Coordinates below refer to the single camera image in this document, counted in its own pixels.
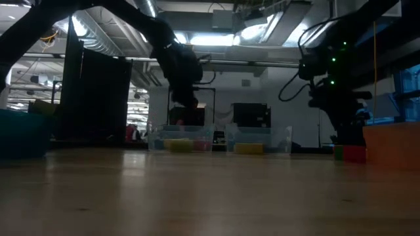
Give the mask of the large grey air duct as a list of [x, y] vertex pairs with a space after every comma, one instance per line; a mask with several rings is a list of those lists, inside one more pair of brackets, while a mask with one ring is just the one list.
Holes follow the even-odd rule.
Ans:
[[311, 1], [311, 7], [305, 14], [299, 24], [293, 28], [293, 31], [283, 43], [283, 47], [298, 47], [297, 42], [304, 30], [323, 22], [328, 18], [336, 16], [335, 0], [308, 0]]

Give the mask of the clear plastic bin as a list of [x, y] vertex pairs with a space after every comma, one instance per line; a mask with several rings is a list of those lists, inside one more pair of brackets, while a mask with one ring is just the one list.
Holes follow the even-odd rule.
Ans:
[[264, 145], [264, 154], [291, 153], [293, 128], [255, 128], [238, 127], [235, 124], [225, 126], [226, 150], [234, 152], [236, 143], [258, 143]]
[[206, 126], [178, 126], [178, 125], [160, 125], [148, 127], [148, 149], [150, 151], [166, 151], [164, 150], [153, 150], [153, 142], [156, 139], [177, 139], [177, 140], [205, 140], [212, 141], [215, 131], [214, 125]]

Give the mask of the black equipment box on stand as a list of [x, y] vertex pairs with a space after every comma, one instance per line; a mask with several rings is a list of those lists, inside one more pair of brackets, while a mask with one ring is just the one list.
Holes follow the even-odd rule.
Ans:
[[238, 127], [271, 127], [271, 109], [267, 104], [235, 103], [233, 120]]

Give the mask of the small red lego brick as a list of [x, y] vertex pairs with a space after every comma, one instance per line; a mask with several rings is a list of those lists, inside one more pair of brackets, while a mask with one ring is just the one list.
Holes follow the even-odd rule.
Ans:
[[343, 161], [366, 163], [366, 148], [364, 146], [343, 146]]

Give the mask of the red background object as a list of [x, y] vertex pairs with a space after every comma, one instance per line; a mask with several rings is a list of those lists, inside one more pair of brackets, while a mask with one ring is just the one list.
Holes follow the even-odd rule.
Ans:
[[142, 141], [142, 134], [138, 130], [137, 125], [128, 124], [126, 126], [125, 141], [126, 142], [141, 142]]

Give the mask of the grey horizontal pipe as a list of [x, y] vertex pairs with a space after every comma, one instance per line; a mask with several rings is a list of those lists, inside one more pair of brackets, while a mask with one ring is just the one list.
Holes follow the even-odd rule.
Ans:
[[[145, 58], [145, 57], [113, 56], [113, 58], [124, 59], [126, 61], [135, 61], [135, 62], [157, 62], [155, 58]], [[202, 64], [229, 65], [229, 66], [299, 68], [299, 63], [293, 63], [293, 62], [264, 62], [264, 61], [214, 60], [214, 59], [201, 59], [199, 62]]]

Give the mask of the light green arch block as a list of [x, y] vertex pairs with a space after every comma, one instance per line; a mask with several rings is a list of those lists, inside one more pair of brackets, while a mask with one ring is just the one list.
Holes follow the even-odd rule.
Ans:
[[40, 115], [55, 116], [57, 112], [57, 105], [42, 100], [35, 100], [29, 104], [28, 112]]

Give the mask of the teal plastic bin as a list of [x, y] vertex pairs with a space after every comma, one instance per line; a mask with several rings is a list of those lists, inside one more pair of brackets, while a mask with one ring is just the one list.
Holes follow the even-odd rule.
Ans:
[[51, 117], [0, 109], [0, 160], [42, 158], [53, 128]]

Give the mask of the silver corrugated duct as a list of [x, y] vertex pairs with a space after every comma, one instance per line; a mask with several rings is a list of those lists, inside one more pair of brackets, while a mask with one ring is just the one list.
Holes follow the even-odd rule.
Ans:
[[85, 10], [79, 10], [69, 18], [58, 21], [54, 24], [56, 28], [64, 33], [69, 32], [69, 23], [72, 23], [73, 29], [80, 41], [83, 41], [85, 48], [101, 52], [111, 56], [122, 56], [122, 51], [108, 37], [105, 31]]

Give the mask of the long yellow wooden block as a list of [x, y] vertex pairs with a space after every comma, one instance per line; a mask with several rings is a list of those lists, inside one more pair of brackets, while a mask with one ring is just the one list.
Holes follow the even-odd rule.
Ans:
[[258, 143], [236, 143], [234, 152], [241, 155], [263, 155], [264, 145]]

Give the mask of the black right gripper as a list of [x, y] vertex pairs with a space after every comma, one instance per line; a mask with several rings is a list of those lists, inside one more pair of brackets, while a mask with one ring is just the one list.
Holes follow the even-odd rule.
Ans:
[[371, 100], [372, 94], [368, 91], [352, 91], [345, 85], [334, 80], [323, 78], [310, 87], [310, 108], [319, 108], [324, 111], [331, 121], [336, 135], [333, 143], [337, 145], [365, 146], [363, 123], [348, 125], [356, 118], [357, 112], [364, 107], [359, 99]]

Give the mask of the red wooden block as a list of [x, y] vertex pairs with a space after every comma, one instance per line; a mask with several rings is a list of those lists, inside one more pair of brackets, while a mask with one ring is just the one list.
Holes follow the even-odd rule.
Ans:
[[212, 141], [194, 140], [193, 150], [198, 152], [210, 152], [213, 149]]

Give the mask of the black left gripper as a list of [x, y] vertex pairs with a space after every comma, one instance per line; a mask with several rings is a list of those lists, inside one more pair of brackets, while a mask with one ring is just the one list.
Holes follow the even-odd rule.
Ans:
[[198, 107], [193, 84], [203, 77], [203, 68], [194, 51], [182, 44], [171, 27], [160, 19], [153, 19], [152, 53], [160, 65], [164, 78], [173, 91], [172, 101], [189, 110]]

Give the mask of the orange plastic bin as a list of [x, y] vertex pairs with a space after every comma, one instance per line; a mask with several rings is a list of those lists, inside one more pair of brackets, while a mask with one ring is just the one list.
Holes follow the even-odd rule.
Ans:
[[420, 171], [420, 121], [363, 128], [367, 163]]

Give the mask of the black yellow ceiling reel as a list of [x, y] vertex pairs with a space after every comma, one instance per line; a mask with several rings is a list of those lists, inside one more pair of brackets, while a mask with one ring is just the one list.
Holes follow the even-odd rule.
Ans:
[[58, 37], [59, 32], [58, 28], [51, 28], [39, 40], [44, 43], [52, 43]]

